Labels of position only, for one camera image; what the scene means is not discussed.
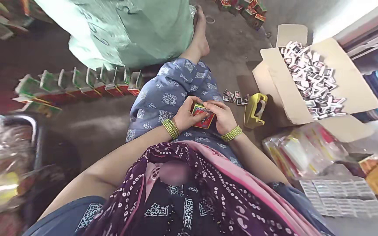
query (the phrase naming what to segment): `green plastic bag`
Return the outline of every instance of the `green plastic bag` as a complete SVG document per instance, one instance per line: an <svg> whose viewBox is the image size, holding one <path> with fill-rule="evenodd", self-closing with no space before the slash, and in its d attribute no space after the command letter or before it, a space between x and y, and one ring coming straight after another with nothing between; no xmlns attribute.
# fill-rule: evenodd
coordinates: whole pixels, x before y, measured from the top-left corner
<svg viewBox="0 0 378 236"><path fill-rule="evenodd" d="M181 55L193 36L189 0L35 1L71 34L71 52L92 69L163 63Z"/></svg>

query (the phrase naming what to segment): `green bangle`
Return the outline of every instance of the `green bangle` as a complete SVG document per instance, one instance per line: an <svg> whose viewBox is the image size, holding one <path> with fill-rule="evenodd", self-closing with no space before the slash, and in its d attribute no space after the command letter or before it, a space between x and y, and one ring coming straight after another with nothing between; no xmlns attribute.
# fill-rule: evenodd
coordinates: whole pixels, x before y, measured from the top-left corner
<svg viewBox="0 0 378 236"><path fill-rule="evenodd" d="M232 131L224 134L223 136L221 136L221 138L226 141L226 142L229 142L233 139L235 139L235 137L237 137L239 134L241 134L243 131L241 131L241 128L240 126L237 126L235 127Z"/></svg>
<svg viewBox="0 0 378 236"><path fill-rule="evenodd" d="M162 122L167 132L170 134L172 139L176 139L179 136L179 130L176 125L170 119L166 119Z"/></svg>

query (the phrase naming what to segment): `woman's arm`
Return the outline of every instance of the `woman's arm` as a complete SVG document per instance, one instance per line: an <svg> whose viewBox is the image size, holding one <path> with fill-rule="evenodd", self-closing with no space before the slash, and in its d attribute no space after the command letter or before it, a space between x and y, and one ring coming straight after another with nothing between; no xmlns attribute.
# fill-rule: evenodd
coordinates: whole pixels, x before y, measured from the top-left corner
<svg viewBox="0 0 378 236"><path fill-rule="evenodd" d="M231 109L224 103L208 101L204 102L204 106L217 115L216 126L221 135L237 127ZM244 133L238 135L228 144L243 166L258 179L265 183L282 182L290 185L278 167Z"/></svg>
<svg viewBox="0 0 378 236"><path fill-rule="evenodd" d="M239 134L228 144L239 161L252 175L265 183L282 182L290 186L280 169L244 133Z"/></svg>
<svg viewBox="0 0 378 236"><path fill-rule="evenodd" d="M208 114L192 116L190 112L194 102L202 103L195 96L189 96L177 111L173 122L180 132L201 121ZM122 184L128 168L142 156L148 147L171 140L164 126L158 126L144 135L126 143L88 167L73 179L40 216L40 219L59 207L85 196L108 198Z"/></svg>

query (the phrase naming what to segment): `box flap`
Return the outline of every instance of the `box flap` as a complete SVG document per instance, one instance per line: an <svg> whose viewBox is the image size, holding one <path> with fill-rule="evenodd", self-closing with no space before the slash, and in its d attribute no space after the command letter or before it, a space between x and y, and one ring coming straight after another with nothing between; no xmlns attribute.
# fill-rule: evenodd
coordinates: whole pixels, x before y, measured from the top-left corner
<svg viewBox="0 0 378 236"><path fill-rule="evenodd" d="M335 69L333 77L338 87L332 90L332 95L346 98L343 112L354 114L378 108L376 96L336 40L329 38L315 43L310 50L318 52L327 67Z"/></svg>
<svg viewBox="0 0 378 236"><path fill-rule="evenodd" d="M266 105L266 112L272 114L275 118L275 124L278 126L292 126L293 124L287 119L281 97L273 84L270 77L268 66L265 61L262 61L253 69L253 76L259 91L262 94L268 95L268 104Z"/></svg>
<svg viewBox="0 0 378 236"><path fill-rule="evenodd" d="M312 115L298 92L279 49L262 49L260 54L268 66L270 77L281 98L280 103L285 109L286 117L296 125L313 122Z"/></svg>
<svg viewBox="0 0 378 236"><path fill-rule="evenodd" d="M307 27L304 25L282 24L278 26L276 47L285 47L290 41L307 44Z"/></svg>
<svg viewBox="0 0 378 236"><path fill-rule="evenodd" d="M371 126L363 124L352 115L335 116L317 122L341 142L353 142L374 133Z"/></svg>

